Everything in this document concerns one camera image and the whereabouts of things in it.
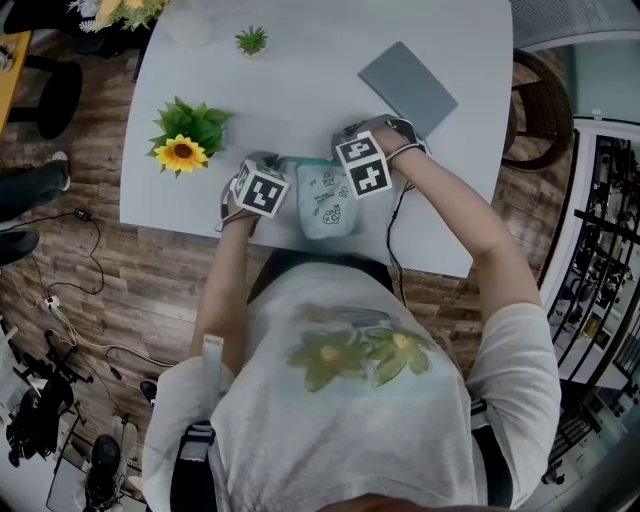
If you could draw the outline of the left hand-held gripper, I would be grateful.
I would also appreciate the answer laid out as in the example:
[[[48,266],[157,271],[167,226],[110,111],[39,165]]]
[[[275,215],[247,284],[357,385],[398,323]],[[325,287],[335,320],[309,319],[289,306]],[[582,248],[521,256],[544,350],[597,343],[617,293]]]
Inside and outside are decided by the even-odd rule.
[[[223,189],[221,221],[225,223],[241,211],[273,218],[290,189],[285,173],[283,155],[251,152],[242,162],[239,173]]]

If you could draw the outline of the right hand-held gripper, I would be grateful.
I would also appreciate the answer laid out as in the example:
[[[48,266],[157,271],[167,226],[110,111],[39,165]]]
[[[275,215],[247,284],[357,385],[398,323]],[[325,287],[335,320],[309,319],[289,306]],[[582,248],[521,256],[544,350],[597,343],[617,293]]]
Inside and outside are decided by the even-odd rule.
[[[417,148],[426,152],[424,141],[413,124],[403,118],[384,114],[349,125],[331,137],[333,155],[342,164],[353,196],[362,199],[392,187],[388,158],[372,135],[377,126],[386,124],[403,135],[409,143],[404,149]]]

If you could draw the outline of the mint green pouch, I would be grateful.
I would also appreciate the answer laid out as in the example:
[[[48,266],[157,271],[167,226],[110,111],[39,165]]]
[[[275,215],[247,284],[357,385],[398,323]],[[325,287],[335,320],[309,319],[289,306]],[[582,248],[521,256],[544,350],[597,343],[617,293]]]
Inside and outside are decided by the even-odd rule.
[[[358,204],[342,165],[291,156],[285,162],[286,174],[295,179],[297,212],[305,237],[321,240],[349,235]]]

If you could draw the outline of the person's left forearm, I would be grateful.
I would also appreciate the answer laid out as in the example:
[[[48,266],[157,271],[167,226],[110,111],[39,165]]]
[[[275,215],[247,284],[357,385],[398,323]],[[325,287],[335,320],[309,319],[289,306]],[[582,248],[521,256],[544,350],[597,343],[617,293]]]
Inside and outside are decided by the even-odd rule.
[[[247,254],[257,217],[228,197],[228,214],[197,310],[190,354],[199,356],[207,335],[223,340],[222,363],[235,375],[248,346]]]

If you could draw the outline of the person's right forearm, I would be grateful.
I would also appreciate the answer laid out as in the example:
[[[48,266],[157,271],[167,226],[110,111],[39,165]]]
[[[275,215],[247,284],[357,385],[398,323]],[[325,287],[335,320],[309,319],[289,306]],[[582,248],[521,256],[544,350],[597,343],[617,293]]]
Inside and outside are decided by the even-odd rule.
[[[473,259],[485,320],[504,307],[539,306],[536,280],[506,224],[474,189],[422,151],[400,148],[390,158],[431,203]]]

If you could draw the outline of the person's right hand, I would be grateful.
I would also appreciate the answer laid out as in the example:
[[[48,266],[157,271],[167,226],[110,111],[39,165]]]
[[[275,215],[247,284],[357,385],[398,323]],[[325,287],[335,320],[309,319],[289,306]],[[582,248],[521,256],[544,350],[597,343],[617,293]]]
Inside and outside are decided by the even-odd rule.
[[[409,143],[403,135],[386,124],[374,128],[372,135],[386,157]]]

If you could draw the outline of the grey notebook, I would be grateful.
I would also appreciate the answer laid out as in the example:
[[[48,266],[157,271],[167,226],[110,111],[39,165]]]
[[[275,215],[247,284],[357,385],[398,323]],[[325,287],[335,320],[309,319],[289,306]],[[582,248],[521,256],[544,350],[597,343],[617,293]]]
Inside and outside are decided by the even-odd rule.
[[[427,138],[458,106],[435,75],[402,42],[396,42],[358,76],[400,117]]]

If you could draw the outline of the potted artificial sunflower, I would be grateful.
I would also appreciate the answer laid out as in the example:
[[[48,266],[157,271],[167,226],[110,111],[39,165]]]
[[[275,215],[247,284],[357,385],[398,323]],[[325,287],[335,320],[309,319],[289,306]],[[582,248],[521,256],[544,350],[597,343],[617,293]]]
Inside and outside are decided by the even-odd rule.
[[[226,125],[233,114],[205,103],[192,107],[175,96],[158,111],[154,123],[161,133],[150,139],[147,155],[160,165],[161,172],[176,177],[206,169],[213,156],[225,150]]]

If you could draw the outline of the person's black trousers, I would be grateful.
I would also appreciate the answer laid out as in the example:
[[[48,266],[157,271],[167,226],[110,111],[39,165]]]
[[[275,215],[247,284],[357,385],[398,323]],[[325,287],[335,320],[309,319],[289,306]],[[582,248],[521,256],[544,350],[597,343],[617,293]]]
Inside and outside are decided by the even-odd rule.
[[[389,292],[394,293],[387,267],[375,260],[355,255],[322,255],[288,249],[274,249],[254,282],[247,303],[254,301],[270,284],[289,270],[307,263],[323,263],[353,268],[364,272]]]

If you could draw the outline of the small potted green succulent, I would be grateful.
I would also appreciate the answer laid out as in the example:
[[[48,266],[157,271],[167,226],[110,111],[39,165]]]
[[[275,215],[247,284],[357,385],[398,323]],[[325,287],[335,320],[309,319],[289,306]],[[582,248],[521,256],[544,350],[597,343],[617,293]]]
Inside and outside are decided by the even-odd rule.
[[[235,40],[239,51],[246,57],[255,57],[263,53],[268,46],[268,35],[262,26],[250,26],[236,34]]]

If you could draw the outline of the white vase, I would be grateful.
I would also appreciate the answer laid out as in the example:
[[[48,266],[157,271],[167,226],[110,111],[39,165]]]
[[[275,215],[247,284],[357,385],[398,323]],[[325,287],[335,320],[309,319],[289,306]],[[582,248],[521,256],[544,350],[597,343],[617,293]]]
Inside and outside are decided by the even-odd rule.
[[[211,22],[200,0],[167,0],[159,18],[163,30],[185,48],[197,48],[211,35]]]

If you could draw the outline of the yellow flower bouquet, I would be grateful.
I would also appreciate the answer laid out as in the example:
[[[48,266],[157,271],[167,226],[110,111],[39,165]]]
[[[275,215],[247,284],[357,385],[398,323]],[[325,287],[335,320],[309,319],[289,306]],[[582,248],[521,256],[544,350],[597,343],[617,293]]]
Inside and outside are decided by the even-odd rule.
[[[157,20],[169,0],[70,0],[69,11],[81,16],[79,28],[86,33],[96,33],[113,25],[133,31],[139,26],[148,28]]]

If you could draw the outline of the brown wicker chair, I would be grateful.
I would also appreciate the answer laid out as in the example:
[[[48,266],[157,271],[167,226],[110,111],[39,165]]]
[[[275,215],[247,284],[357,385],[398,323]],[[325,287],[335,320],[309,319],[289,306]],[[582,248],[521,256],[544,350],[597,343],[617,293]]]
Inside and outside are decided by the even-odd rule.
[[[573,114],[564,85],[549,66],[520,49],[513,50],[513,61],[535,74],[537,80],[512,87],[522,103],[525,129],[517,129],[516,106],[511,102],[501,164],[520,172],[537,172],[553,165],[568,148],[574,132]],[[508,158],[517,137],[544,140],[549,147],[531,160]]]

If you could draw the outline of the black metal railing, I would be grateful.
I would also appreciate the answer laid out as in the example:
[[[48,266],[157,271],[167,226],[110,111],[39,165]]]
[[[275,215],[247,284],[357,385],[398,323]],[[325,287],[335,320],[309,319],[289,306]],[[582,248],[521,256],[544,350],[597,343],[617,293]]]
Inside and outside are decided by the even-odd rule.
[[[640,135],[579,131],[540,292],[560,378],[621,389],[640,314]]]

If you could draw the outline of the yellow table with black base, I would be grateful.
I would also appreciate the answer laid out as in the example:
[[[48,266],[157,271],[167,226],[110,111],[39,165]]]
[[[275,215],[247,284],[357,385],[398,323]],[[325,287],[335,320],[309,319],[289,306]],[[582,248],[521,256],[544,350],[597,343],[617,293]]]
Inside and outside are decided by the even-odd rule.
[[[42,138],[60,136],[77,109],[83,85],[77,62],[29,54],[32,32],[0,35],[0,136],[8,123],[35,123]],[[13,105],[21,74],[32,68],[49,74],[34,107]]]

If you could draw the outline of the person's white flower-print shirt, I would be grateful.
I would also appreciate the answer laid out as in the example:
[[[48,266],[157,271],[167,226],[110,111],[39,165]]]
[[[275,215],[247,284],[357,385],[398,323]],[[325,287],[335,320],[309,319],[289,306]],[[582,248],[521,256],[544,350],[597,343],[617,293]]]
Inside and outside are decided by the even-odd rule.
[[[181,437],[201,421],[216,435],[208,459],[223,512],[316,512],[365,494],[483,505],[476,399],[514,506],[547,469],[561,391],[537,305],[490,317],[468,375],[387,289],[348,267],[289,270],[250,304],[248,332],[238,375],[214,351],[161,375],[143,452],[152,512],[170,512]]]

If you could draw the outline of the black tripod equipment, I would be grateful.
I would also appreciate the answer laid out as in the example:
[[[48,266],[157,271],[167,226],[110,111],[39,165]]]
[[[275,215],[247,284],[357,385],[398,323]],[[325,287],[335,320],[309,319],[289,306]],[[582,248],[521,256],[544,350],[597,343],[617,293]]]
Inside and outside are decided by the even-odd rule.
[[[56,451],[61,417],[73,412],[78,419],[82,418],[72,385],[78,381],[94,382],[92,376],[84,377],[68,366],[69,358],[78,348],[72,346],[66,353],[59,354],[53,344],[56,336],[51,329],[44,332],[48,345],[44,360],[25,353],[26,369],[13,370],[27,385],[19,405],[9,413],[10,423],[6,428],[8,460],[15,468],[34,455],[47,458]]]

